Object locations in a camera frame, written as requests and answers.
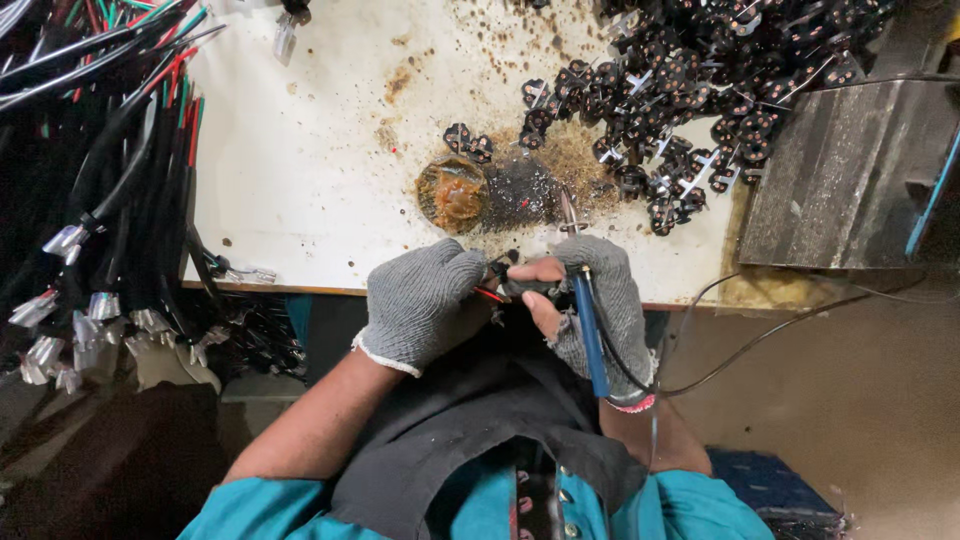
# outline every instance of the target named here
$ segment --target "black apron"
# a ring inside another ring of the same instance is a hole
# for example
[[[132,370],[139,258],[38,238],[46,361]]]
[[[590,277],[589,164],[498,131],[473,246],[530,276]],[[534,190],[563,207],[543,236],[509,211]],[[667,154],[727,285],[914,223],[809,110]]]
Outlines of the black apron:
[[[327,516],[395,540],[430,538],[424,518],[444,481],[515,437],[540,443],[611,514],[640,488],[647,470],[600,435],[589,381],[546,347],[525,309],[504,317],[508,330],[488,325],[384,400]]]

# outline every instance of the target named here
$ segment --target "gray knit glove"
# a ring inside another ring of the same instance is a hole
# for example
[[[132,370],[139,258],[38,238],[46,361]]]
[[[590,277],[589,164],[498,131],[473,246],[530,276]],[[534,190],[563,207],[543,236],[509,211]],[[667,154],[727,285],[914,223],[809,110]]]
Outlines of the gray knit glove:
[[[486,271],[483,252],[464,251],[453,238],[384,262],[367,278],[370,323],[353,347],[378,364],[419,377],[427,364],[490,320],[491,303],[470,296]]]
[[[644,342],[643,307],[636,282],[630,275],[627,252],[607,239],[581,235],[558,244],[554,255],[564,264],[568,276],[572,276],[584,264],[590,267],[596,296],[594,300],[607,314],[607,333],[613,346],[634,377],[649,386],[657,371],[657,358]],[[581,335],[580,318],[566,313],[560,322],[557,340],[549,342],[549,345],[573,371],[589,379],[587,354]],[[611,403],[630,406],[646,396],[627,379],[607,354],[604,354],[604,365],[610,381]]]

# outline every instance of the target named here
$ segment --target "metal block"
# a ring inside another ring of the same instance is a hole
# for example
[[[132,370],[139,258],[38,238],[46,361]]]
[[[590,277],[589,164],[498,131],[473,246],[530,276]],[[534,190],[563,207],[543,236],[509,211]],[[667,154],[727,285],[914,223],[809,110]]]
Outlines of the metal block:
[[[802,268],[911,266],[922,211],[909,184],[940,175],[960,113],[949,83],[888,81],[797,101],[756,190],[739,261]]]

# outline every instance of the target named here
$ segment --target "floor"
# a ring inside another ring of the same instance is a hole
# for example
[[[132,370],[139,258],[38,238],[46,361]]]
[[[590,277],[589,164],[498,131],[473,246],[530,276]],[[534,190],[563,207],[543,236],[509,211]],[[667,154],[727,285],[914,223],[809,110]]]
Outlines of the floor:
[[[675,405],[707,444],[767,451],[855,540],[960,539],[960,305],[870,299],[777,334]],[[679,317],[671,323],[676,327]],[[776,321],[692,318],[665,385],[696,380]],[[225,404],[232,453],[284,404]]]

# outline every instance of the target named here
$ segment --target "glove cuff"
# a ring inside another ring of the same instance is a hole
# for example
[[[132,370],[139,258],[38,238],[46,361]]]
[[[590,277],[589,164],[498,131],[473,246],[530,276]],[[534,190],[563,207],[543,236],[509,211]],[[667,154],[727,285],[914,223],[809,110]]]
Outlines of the glove cuff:
[[[611,407],[615,408],[616,410],[619,410],[620,412],[629,412],[631,414],[635,412],[643,412],[644,410],[654,406],[654,402],[656,400],[657,400],[657,396],[653,394],[647,394],[646,397],[640,400],[636,405],[620,406],[610,401],[609,399],[606,399],[607,403],[610,404]]]
[[[373,351],[371,351],[370,347],[368,347],[368,344],[364,343],[364,332],[367,331],[367,328],[369,328],[369,326],[366,326],[360,329],[360,332],[358,332],[356,337],[353,338],[353,343],[350,345],[350,349],[352,351],[356,351],[357,347],[359,347],[360,350],[363,351],[365,355],[369,356],[371,360],[373,360],[374,362],[382,366],[396,369],[404,373],[409,373],[410,375],[414,376],[414,378],[416,379],[419,379],[420,376],[423,375],[423,372],[421,370],[415,368],[410,364],[405,364],[403,362],[391,360],[389,358],[386,358],[385,356],[378,355]]]

